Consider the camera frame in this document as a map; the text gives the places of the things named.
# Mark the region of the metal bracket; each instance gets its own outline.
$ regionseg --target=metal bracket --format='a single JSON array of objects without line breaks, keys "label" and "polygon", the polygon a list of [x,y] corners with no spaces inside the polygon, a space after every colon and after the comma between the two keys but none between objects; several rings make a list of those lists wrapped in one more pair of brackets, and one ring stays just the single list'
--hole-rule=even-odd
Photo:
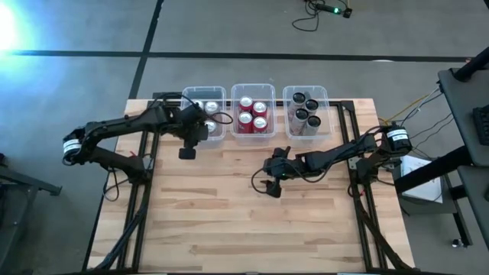
[{"label": "metal bracket", "polygon": [[361,157],[352,157],[348,159],[348,166],[352,170],[357,169],[357,162],[361,159]]}]

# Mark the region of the concrete floor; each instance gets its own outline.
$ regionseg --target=concrete floor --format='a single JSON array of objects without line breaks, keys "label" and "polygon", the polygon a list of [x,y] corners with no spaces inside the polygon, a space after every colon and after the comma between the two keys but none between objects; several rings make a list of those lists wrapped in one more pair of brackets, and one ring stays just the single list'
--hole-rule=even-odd
[{"label": "concrete floor", "polygon": [[[16,49],[107,51],[141,51],[156,2],[4,1],[18,19]],[[299,0],[166,0],[151,50],[457,57],[474,56],[489,45],[483,35],[489,10],[482,0],[352,0],[351,5],[351,19],[321,14],[319,30],[303,33],[290,26],[305,14]],[[0,152],[9,156],[11,168],[63,186],[59,197],[38,196],[13,270],[52,274],[81,268],[106,173],[97,165],[63,166],[61,140],[76,126],[122,114],[138,61],[0,57]],[[461,65],[150,58],[138,98],[186,86],[229,91],[235,83],[271,83],[281,91],[288,85],[321,85],[330,98],[374,98],[378,114],[388,117],[432,91],[439,70]],[[440,97],[406,125],[417,133],[448,113]],[[420,148],[437,156],[460,145],[451,124]],[[103,146],[114,148],[115,140]],[[459,184],[457,175],[451,178]],[[450,215],[404,217],[417,267],[487,272],[489,253],[470,205],[462,201],[461,207],[474,241],[469,249],[451,248],[458,233]]]}]

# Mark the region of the wooden table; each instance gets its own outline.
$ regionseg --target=wooden table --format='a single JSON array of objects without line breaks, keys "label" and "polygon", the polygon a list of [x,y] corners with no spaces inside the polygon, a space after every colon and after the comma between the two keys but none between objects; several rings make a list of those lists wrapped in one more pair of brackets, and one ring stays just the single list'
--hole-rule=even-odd
[{"label": "wooden table", "polygon": [[[349,100],[355,103],[361,133],[378,125],[373,99]],[[129,100],[125,114],[136,115],[146,107],[147,100]],[[182,141],[160,137],[140,272],[364,271],[345,162],[334,165],[320,183],[283,182],[280,199],[251,188],[251,174],[275,147],[287,146],[282,114],[279,109],[278,133],[268,147],[239,147],[228,132],[221,148],[198,150],[196,160],[179,160]],[[332,139],[314,150],[342,144],[337,112],[331,112],[331,120]],[[140,139],[141,134],[120,137],[116,152],[137,153]],[[292,149],[290,157],[308,150]],[[379,177],[392,182],[387,172]],[[124,178],[118,174],[118,180]],[[108,184],[113,184],[112,176]],[[103,202],[88,267],[100,263],[121,236],[130,189],[125,183],[118,201]],[[379,183],[372,189],[382,233],[413,266],[395,189]],[[377,266],[371,235],[369,243]],[[132,247],[130,243],[129,259]]]}]

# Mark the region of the plastic container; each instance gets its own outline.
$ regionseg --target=plastic container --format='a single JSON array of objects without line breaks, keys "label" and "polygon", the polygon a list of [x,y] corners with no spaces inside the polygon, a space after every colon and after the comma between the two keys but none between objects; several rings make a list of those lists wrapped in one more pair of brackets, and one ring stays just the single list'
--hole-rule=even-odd
[{"label": "plastic container", "polygon": [[[313,136],[293,135],[290,133],[289,118],[287,116],[288,107],[292,101],[292,95],[301,92],[307,99],[315,99],[319,103],[316,116],[321,119],[321,125]],[[328,93],[321,86],[287,86],[283,89],[283,116],[285,121],[285,133],[290,140],[291,147],[316,147],[325,140],[331,138],[332,124],[329,119]]]},{"label": "plastic container", "polygon": [[[193,101],[202,101],[204,105],[209,101],[217,102],[219,112],[226,111],[226,90],[220,86],[186,87],[183,90],[182,95],[192,99]],[[183,110],[188,106],[190,106],[190,102],[185,98],[182,98],[180,108]],[[217,124],[217,129],[215,132],[213,134],[209,134],[207,141],[200,141],[199,145],[196,146],[196,149],[214,149],[220,147],[224,141],[225,135],[226,125]]]},{"label": "plastic container", "polygon": [[[267,105],[267,132],[263,134],[239,134],[238,116],[239,99],[250,96],[253,102],[261,101]],[[275,88],[270,84],[236,84],[231,89],[231,114],[235,122],[231,126],[231,134],[235,136],[238,145],[264,146],[277,133],[277,106],[275,104]]]}]

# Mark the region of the white label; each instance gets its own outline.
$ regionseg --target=white label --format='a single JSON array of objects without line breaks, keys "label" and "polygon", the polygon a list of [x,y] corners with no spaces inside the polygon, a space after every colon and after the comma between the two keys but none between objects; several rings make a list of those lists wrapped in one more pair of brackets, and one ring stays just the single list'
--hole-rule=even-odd
[{"label": "white label", "polygon": [[63,143],[63,148],[65,148],[66,146],[73,145],[73,144],[79,144],[79,140],[77,140],[77,139],[69,140],[69,141]]},{"label": "white label", "polygon": [[397,134],[407,134],[406,130],[395,130],[395,131],[390,131],[387,133],[387,137],[390,138],[392,137],[393,135],[397,135]]},{"label": "white label", "polygon": [[69,150],[72,150],[72,149],[80,149],[82,147],[81,144],[73,144],[73,145],[69,145],[69,146],[66,146],[63,150],[63,153],[66,154],[67,151]]},{"label": "white label", "polygon": [[407,134],[398,134],[397,136],[392,137],[393,141],[398,141],[399,139],[407,139]]}]

